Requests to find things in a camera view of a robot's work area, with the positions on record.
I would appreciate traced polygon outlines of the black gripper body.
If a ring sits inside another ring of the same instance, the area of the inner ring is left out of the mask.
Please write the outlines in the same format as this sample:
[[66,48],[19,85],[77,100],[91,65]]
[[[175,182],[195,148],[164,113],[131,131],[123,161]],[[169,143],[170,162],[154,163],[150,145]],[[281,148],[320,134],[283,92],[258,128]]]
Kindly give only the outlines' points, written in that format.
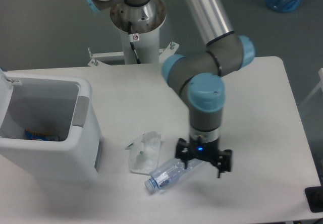
[[219,141],[218,138],[215,141],[203,143],[199,140],[189,138],[189,157],[191,159],[198,159],[211,164],[217,164],[219,161]]

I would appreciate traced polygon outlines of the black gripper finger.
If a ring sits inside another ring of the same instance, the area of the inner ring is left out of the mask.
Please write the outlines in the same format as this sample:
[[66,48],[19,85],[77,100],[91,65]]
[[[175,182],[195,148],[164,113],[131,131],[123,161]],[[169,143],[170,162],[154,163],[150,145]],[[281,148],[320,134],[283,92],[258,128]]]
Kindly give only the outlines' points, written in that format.
[[232,170],[232,155],[231,149],[223,151],[217,151],[217,153],[211,158],[210,163],[218,169],[218,178],[222,173],[231,172]]
[[184,164],[185,169],[188,168],[188,163],[192,160],[192,154],[189,151],[190,144],[183,138],[179,138],[176,144],[175,158],[180,159]]

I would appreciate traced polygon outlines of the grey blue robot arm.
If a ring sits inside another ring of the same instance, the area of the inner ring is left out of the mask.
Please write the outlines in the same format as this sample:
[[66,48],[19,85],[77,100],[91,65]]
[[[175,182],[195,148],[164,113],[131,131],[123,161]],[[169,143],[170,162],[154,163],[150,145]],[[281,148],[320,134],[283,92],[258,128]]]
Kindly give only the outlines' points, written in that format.
[[[94,12],[110,10],[120,32],[126,64],[156,63],[159,29],[166,19],[161,0],[86,0]],[[249,65],[255,49],[246,36],[235,34],[221,0],[186,0],[206,46],[188,59],[169,56],[161,73],[189,109],[189,140],[179,139],[175,156],[184,164],[192,159],[211,163],[219,173],[230,172],[232,151],[219,150],[225,89],[222,77]]]

